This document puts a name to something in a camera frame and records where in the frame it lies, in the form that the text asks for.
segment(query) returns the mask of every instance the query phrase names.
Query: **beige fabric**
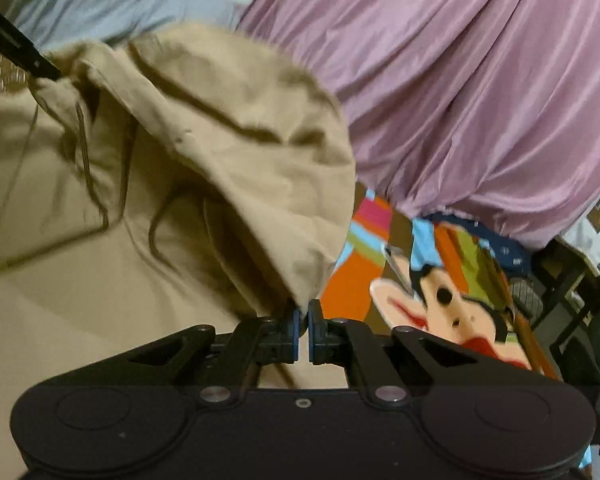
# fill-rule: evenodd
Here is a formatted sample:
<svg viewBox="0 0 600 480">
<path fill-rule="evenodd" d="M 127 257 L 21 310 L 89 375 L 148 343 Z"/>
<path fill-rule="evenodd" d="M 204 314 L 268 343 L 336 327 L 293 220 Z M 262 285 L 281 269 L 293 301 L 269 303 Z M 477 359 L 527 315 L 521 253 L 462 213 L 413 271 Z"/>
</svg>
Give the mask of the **beige fabric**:
<svg viewBox="0 0 600 480">
<path fill-rule="evenodd" d="M 266 47 L 187 25 L 54 61 L 68 77 L 32 82 L 35 120 L 28 92 L 0 96 L 0 478 L 22 471 L 8 416 L 27 387 L 192 324 L 305 308 L 353 206 L 337 105 Z M 264 376 L 344 385 L 306 360 Z"/>
</svg>

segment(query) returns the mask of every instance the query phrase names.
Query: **purple cloth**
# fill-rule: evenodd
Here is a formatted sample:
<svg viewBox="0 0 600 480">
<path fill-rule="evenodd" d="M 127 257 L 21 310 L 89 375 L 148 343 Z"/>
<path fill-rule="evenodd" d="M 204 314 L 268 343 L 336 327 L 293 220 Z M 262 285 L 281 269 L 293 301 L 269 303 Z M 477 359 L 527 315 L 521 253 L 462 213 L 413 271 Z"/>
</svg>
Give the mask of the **purple cloth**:
<svg viewBox="0 0 600 480">
<path fill-rule="evenodd" d="M 239 28 L 337 95 L 407 216 L 540 248 L 600 193 L 600 0 L 254 0 Z"/>
</svg>

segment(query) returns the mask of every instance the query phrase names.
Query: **cartoon face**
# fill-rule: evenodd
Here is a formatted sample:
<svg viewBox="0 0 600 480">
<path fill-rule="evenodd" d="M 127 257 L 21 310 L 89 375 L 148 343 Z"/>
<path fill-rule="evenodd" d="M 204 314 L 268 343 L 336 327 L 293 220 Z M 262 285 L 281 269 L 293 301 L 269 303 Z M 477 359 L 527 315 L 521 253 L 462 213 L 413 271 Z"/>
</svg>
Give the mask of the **cartoon face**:
<svg viewBox="0 0 600 480">
<path fill-rule="evenodd" d="M 392 259 L 394 272 L 400 272 L 400 280 L 421 299 L 393 280 L 373 280 L 371 298 L 389 327 L 412 326 L 490 357 L 530 367 L 522 347 L 516 341 L 507 342 L 504 318 L 483 302 L 462 295 L 444 269 L 426 266 L 421 272 L 411 272 L 406 257 L 392 253 Z"/>
</svg>

